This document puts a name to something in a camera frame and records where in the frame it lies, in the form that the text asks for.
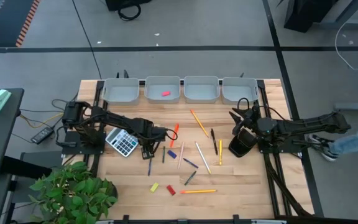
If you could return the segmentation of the green potted plant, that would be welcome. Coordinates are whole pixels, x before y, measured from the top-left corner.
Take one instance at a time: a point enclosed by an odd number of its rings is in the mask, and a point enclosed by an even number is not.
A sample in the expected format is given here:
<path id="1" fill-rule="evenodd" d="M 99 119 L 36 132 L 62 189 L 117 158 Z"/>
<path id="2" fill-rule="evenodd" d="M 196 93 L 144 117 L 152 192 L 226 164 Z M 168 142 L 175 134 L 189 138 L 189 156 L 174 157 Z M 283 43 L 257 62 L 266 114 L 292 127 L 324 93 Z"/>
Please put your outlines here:
<path id="1" fill-rule="evenodd" d="M 35 195 L 29 198 L 40 207 L 43 224 L 96 224 L 118 201 L 114 184 L 93 177 L 83 161 L 53 169 L 30 189 Z"/>

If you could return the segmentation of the grey plastic bin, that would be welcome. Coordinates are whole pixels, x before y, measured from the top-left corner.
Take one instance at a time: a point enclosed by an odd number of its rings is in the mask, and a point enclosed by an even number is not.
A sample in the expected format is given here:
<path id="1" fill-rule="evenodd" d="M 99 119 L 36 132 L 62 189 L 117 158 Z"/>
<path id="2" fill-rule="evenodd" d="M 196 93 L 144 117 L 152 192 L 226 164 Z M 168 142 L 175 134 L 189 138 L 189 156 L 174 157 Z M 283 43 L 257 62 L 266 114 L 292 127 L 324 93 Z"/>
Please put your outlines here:
<path id="1" fill-rule="evenodd" d="M 171 95 L 162 96 L 164 91 L 171 91 Z M 181 96 L 180 78 L 178 76 L 149 76 L 145 79 L 144 95 L 149 103 L 178 103 Z"/>
<path id="2" fill-rule="evenodd" d="M 259 99 L 257 80 L 254 78 L 226 77 L 222 80 L 222 98 L 226 105 L 235 105 L 241 98 L 254 102 Z"/>
<path id="3" fill-rule="evenodd" d="M 187 76 L 183 89 L 187 103 L 211 104 L 220 97 L 219 79 L 215 76 Z"/>
<path id="4" fill-rule="evenodd" d="M 108 78 L 104 82 L 101 97 L 110 105 L 137 105 L 139 80 L 137 78 Z"/>

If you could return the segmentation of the orange red marker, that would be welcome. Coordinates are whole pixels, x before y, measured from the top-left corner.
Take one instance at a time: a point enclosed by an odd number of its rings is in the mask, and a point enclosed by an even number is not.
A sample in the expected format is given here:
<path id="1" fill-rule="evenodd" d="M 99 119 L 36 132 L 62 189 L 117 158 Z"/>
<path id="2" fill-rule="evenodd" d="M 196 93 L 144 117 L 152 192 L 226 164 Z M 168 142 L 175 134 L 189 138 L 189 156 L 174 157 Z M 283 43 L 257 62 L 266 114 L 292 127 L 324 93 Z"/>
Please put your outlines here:
<path id="1" fill-rule="evenodd" d="M 171 148 L 173 147 L 174 142 L 175 142 L 175 140 L 177 139 L 178 128 L 179 128 L 179 124 L 177 123 L 177 124 L 175 125 L 175 129 L 174 129 L 174 131 L 173 131 L 173 136 L 172 136 L 172 139 L 171 139 L 171 142 L 170 142 L 170 147 L 171 147 Z"/>

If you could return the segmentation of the white crayon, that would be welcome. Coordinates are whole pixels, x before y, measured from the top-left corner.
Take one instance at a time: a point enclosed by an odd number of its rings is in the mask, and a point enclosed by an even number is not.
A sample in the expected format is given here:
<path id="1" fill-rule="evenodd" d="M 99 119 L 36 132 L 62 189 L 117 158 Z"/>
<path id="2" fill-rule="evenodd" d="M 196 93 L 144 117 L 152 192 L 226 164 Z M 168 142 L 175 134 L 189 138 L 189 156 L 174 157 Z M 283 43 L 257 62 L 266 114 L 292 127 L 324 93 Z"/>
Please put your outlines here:
<path id="1" fill-rule="evenodd" d="M 180 149 L 180 156 L 179 156 L 179 160 L 178 160 L 178 167 L 177 167 L 178 169 L 180 169 L 181 160 L 183 159 L 184 145 L 185 145 L 185 143 L 182 142 L 182 144 L 181 144 L 181 149 Z"/>

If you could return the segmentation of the grey desk calculator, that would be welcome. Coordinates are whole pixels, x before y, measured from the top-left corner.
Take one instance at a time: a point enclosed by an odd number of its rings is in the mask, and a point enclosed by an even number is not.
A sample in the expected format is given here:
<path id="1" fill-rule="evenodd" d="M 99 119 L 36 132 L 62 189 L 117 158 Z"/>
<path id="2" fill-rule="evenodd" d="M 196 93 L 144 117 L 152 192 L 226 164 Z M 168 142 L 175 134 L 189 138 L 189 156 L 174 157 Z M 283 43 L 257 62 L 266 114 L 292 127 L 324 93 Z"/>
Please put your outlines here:
<path id="1" fill-rule="evenodd" d="M 128 157 L 139 145 L 137 138 L 120 128 L 112 129 L 105 141 L 124 157 Z"/>

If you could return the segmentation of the black desk base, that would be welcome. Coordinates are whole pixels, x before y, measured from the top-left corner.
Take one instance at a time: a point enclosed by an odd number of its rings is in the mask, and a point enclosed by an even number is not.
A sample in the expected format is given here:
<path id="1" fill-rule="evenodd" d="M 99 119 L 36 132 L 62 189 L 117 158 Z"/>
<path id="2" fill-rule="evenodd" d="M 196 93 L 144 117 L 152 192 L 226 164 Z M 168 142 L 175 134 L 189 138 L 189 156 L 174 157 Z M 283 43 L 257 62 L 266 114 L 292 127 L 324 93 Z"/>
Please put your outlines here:
<path id="1" fill-rule="evenodd" d="M 358 29 L 351 17 L 358 11 L 358 0 L 351 0 L 334 21 L 323 19 L 339 0 L 288 0 L 284 28 L 306 33 L 313 25 L 321 29 Z"/>

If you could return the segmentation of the black pen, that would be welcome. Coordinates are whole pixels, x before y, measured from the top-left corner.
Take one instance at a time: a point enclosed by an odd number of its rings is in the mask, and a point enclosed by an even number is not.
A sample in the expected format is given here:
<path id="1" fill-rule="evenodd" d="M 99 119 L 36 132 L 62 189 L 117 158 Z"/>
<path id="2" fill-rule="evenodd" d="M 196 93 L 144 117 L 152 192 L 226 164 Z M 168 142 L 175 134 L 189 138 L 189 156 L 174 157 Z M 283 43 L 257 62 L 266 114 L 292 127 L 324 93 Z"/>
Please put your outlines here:
<path id="1" fill-rule="evenodd" d="M 211 128 L 211 136 L 212 136 L 212 140 L 213 140 L 215 154 L 218 156 L 218 147 L 217 147 L 217 144 L 216 144 L 216 138 L 215 138 L 215 135 L 214 135 L 214 130 L 212 128 Z"/>

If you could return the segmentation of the dark green crayon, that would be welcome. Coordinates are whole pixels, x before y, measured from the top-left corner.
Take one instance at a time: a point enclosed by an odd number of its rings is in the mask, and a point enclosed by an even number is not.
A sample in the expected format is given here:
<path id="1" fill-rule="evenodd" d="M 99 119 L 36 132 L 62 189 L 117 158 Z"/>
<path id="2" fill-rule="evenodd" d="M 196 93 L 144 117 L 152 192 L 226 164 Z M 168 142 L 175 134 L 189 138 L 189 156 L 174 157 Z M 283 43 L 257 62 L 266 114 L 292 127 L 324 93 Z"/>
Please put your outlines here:
<path id="1" fill-rule="evenodd" d="M 197 171 L 195 170 L 195 171 L 189 176 L 189 178 L 186 180 L 186 182 L 184 183 L 184 185 L 188 185 L 188 184 L 191 182 L 192 178 L 196 175 L 196 173 L 197 173 Z"/>

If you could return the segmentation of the black orange-striped mat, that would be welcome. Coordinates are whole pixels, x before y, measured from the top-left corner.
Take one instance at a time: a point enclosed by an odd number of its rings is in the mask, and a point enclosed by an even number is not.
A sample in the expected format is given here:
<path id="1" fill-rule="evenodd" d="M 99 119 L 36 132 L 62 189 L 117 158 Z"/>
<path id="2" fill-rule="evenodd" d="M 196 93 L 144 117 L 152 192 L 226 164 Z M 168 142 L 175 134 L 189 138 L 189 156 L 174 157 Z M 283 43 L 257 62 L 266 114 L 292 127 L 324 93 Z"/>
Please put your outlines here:
<path id="1" fill-rule="evenodd" d="M 0 48 L 21 47 L 41 0 L 0 0 Z"/>

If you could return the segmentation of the person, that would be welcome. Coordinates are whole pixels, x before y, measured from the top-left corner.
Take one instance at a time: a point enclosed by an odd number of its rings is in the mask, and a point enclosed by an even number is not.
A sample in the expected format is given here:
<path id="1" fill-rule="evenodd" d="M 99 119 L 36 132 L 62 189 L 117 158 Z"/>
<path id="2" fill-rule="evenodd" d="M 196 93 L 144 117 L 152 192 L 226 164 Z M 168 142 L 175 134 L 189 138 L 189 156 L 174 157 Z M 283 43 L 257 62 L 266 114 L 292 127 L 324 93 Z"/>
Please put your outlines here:
<path id="1" fill-rule="evenodd" d="M 358 132 L 337 140 L 322 138 L 316 134 L 309 134 L 306 139 L 312 142 L 312 147 L 330 162 L 334 162 L 343 154 L 358 152 Z"/>

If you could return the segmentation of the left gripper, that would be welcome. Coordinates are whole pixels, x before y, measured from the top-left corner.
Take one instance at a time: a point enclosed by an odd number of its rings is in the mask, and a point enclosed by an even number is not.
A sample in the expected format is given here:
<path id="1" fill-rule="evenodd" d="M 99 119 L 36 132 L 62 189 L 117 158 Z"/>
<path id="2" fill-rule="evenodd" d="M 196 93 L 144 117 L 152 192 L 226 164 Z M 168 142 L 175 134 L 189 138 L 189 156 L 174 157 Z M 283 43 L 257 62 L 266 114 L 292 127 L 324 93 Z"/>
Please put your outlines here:
<path id="1" fill-rule="evenodd" d="M 154 157 L 161 141 L 165 140 L 166 134 L 166 128 L 154 126 L 153 123 L 135 123 L 135 137 L 142 146 L 143 160 Z"/>

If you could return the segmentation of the yellow pencil orange eraser cap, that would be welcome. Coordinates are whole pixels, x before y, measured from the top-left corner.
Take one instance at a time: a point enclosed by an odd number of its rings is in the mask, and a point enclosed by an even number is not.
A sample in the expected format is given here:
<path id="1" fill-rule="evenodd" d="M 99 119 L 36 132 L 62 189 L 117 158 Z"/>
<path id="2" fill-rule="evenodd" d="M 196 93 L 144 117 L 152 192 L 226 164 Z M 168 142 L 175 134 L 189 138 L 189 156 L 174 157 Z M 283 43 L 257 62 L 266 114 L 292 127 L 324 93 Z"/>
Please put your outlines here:
<path id="1" fill-rule="evenodd" d="M 216 189 L 208 189 L 208 190 L 181 190 L 181 194 L 202 194 L 202 193 L 213 193 L 217 192 Z"/>

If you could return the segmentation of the white pencil yellow eraser cap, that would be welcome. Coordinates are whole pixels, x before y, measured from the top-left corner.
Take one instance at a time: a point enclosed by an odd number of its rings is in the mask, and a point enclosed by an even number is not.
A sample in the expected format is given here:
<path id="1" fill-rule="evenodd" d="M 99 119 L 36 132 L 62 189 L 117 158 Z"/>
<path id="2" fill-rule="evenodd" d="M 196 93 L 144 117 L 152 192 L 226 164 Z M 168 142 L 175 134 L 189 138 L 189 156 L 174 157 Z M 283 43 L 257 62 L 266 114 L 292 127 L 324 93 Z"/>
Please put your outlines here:
<path id="1" fill-rule="evenodd" d="M 195 141 L 195 146 L 196 146 L 196 148 L 197 148 L 197 150 L 198 150 L 198 152 L 199 152 L 199 154 L 200 154 L 200 156 L 201 156 L 201 158 L 203 160 L 203 163 L 204 163 L 204 165 L 206 167 L 206 170 L 208 171 L 208 174 L 211 175 L 212 174 L 211 169 L 209 168 L 209 165 L 206 162 L 206 159 L 205 159 L 205 157 L 204 157 L 204 155 L 203 155 L 203 153 L 201 151 L 201 148 L 200 148 L 199 144 L 196 141 Z"/>

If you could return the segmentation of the dark blue marker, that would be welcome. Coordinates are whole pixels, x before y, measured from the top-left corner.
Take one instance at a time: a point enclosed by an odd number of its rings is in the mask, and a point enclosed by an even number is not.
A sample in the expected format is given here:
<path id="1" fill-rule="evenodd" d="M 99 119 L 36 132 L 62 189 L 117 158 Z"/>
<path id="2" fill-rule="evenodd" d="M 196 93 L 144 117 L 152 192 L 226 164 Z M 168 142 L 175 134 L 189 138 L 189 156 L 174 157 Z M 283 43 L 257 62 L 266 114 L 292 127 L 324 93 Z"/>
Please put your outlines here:
<path id="1" fill-rule="evenodd" d="M 184 160 L 185 162 L 187 162 L 189 165 L 193 166 L 195 169 L 198 169 L 198 168 L 199 168 L 196 164 L 192 163 L 190 160 L 188 160 L 188 159 L 186 159 L 186 158 L 183 158 L 183 160 Z"/>

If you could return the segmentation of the black box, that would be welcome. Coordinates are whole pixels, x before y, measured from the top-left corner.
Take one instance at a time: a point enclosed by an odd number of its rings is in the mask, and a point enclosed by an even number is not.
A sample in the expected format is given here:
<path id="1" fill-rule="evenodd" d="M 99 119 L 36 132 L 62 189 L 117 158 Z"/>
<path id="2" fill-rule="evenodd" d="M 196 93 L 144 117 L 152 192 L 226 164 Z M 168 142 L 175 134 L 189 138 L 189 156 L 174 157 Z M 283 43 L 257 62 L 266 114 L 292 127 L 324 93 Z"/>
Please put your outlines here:
<path id="1" fill-rule="evenodd" d="M 140 6 L 141 4 L 147 4 L 152 0 L 104 0 L 109 11 L 118 11 L 120 9 Z"/>

